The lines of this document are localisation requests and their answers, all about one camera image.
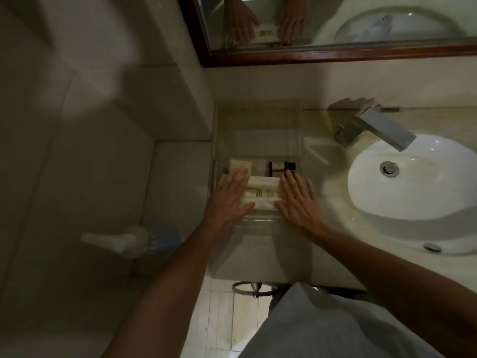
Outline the person's right hand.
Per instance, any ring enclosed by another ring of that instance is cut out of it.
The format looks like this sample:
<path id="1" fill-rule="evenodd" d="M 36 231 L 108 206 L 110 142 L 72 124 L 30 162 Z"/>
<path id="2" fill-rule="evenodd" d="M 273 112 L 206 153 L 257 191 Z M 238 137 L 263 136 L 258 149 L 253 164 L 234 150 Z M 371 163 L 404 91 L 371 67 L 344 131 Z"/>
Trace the person's right hand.
<path id="1" fill-rule="evenodd" d="M 288 203 L 291 209 L 290 221 L 285 221 L 314 244 L 320 245 L 330 231 L 321 216 L 319 201 L 310 180 L 306 183 L 298 173 L 286 170 L 280 176 L 283 200 L 275 203 Z"/>

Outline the person's left hand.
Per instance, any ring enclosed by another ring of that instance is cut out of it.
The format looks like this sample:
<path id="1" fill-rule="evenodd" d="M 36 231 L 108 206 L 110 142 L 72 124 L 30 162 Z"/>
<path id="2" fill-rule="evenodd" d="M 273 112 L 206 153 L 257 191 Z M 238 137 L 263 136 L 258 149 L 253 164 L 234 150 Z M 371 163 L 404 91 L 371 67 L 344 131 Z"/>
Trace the person's left hand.
<path id="1" fill-rule="evenodd" d="M 223 174 L 206 204 L 202 225 L 213 237 L 223 235 L 240 221 L 240 200 L 250 174 L 246 169 Z"/>

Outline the cream paper toiletry packet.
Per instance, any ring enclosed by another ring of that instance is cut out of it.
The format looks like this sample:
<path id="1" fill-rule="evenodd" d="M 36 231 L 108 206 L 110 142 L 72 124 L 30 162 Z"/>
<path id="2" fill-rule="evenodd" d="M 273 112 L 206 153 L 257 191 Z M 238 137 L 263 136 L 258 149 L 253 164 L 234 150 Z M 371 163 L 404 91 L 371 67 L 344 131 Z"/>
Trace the cream paper toiletry packet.
<path id="1" fill-rule="evenodd" d="M 240 207 L 254 203 L 253 210 L 277 210 L 276 201 L 283 200 L 281 179 L 278 177 L 251 176 L 240 200 Z"/>

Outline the person's left forearm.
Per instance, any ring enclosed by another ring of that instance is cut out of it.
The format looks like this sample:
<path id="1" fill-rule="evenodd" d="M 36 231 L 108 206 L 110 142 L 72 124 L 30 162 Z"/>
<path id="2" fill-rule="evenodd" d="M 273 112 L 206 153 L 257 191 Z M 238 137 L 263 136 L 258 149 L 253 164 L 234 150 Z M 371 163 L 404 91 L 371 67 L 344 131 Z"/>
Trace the person's left forearm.
<path id="1" fill-rule="evenodd" d="M 180 358 L 207 261 L 233 224 L 200 222 L 126 315 L 101 358 Z"/>

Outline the person's right forearm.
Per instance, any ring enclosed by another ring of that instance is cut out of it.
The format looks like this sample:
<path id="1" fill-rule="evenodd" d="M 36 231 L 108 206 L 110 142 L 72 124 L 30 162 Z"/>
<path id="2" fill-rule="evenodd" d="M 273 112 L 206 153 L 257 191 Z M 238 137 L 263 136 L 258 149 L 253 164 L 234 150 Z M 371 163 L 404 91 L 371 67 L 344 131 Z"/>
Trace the person's right forearm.
<path id="1" fill-rule="evenodd" d="M 306 235 L 343 264 L 397 320 L 446 358 L 477 358 L 477 293 L 328 228 Z"/>

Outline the small dark toiletry bottle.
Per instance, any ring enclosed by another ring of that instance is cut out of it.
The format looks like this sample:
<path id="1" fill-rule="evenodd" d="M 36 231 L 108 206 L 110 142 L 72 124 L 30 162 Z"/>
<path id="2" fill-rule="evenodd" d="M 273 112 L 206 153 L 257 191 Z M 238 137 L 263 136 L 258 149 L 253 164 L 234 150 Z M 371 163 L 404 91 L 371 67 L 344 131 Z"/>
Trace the small dark toiletry bottle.
<path id="1" fill-rule="evenodd" d="M 286 170 L 295 171 L 296 163 L 287 161 L 271 161 L 268 162 L 268 176 L 276 177 L 280 173 L 284 173 Z"/>

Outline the cream flat toiletry packet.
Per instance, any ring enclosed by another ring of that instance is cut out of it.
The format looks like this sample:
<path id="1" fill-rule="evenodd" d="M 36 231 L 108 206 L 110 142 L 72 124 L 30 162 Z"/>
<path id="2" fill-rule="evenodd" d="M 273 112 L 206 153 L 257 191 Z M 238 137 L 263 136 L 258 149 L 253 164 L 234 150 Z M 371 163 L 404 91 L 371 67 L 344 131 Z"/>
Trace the cream flat toiletry packet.
<path id="1" fill-rule="evenodd" d="M 268 162 L 265 159 L 230 158 L 229 171 L 246 169 L 251 176 L 267 177 Z"/>

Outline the clear acrylic amenity tray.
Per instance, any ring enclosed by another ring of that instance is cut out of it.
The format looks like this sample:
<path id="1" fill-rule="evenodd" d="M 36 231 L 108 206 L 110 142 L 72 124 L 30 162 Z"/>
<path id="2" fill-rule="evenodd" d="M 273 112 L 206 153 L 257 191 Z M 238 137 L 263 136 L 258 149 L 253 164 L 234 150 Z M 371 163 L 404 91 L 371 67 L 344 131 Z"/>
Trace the clear acrylic amenity tray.
<path id="1" fill-rule="evenodd" d="M 253 176 L 269 175 L 270 167 L 295 164 L 302 174 L 302 112 L 285 109 L 219 109 L 214 126 L 209 192 L 232 160 L 250 161 Z M 277 210 L 253 210 L 230 233 L 229 240 L 241 243 L 300 245 Z"/>

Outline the white pump soap dispenser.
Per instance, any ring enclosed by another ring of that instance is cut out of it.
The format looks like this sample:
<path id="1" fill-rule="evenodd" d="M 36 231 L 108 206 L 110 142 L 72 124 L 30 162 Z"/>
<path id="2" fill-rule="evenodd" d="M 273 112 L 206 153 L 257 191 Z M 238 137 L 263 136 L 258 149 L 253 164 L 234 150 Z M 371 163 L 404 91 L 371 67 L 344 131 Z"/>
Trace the white pump soap dispenser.
<path id="1" fill-rule="evenodd" d="M 131 260 L 172 251 L 182 244 L 183 237 L 177 228 L 158 226 L 129 227 L 121 234 L 113 235 L 84 232 L 80 240 Z"/>

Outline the grey shirt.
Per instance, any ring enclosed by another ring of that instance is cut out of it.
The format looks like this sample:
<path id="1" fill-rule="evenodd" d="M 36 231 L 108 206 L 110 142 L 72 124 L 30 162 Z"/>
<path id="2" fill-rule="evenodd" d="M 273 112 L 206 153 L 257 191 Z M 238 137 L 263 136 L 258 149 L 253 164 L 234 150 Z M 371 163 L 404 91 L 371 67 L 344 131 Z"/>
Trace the grey shirt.
<path id="1" fill-rule="evenodd" d="M 444 358 L 385 308 L 295 283 L 239 358 Z"/>

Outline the chrome square faucet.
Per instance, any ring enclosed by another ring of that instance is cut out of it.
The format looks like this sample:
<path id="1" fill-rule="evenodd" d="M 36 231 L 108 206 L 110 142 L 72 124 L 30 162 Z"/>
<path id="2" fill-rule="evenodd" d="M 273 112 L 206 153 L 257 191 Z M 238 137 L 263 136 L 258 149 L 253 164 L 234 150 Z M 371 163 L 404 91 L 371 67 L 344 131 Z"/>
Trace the chrome square faucet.
<path id="1" fill-rule="evenodd" d="M 401 111 L 401 107 L 385 107 L 378 103 L 365 105 L 347 123 L 340 125 L 334 139 L 344 148 L 349 148 L 358 141 L 363 132 L 367 131 L 402 152 L 417 136 L 387 116 L 389 113 Z"/>

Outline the white round sink basin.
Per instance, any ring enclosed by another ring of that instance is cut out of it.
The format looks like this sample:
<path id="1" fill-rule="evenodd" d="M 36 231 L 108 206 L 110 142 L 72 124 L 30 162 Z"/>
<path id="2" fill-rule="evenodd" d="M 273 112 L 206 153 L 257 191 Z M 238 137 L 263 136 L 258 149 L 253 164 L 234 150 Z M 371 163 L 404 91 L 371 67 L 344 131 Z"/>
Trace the white round sink basin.
<path id="1" fill-rule="evenodd" d="M 385 161 L 400 173 L 380 172 Z M 383 141 L 363 150 L 348 174 L 352 203 L 380 234 L 427 252 L 477 254 L 477 153 L 453 140 L 419 134 L 404 151 Z"/>

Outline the wooden framed wall mirror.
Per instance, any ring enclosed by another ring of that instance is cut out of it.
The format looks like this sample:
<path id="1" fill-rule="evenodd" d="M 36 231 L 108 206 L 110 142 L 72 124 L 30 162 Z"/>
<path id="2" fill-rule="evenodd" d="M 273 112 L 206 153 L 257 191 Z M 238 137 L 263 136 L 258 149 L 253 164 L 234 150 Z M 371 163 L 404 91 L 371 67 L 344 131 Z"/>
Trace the wooden framed wall mirror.
<path id="1" fill-rule="evenodd" d="M 245 51 L 211 51 L 197 0 L 178 0 L 193 46 L 204 68 L 330 63 L 349 61 L 425 59 L 477 56 L 477 37 L 447 41 L 400 41 L 384 46 L 308 46 Z"/>

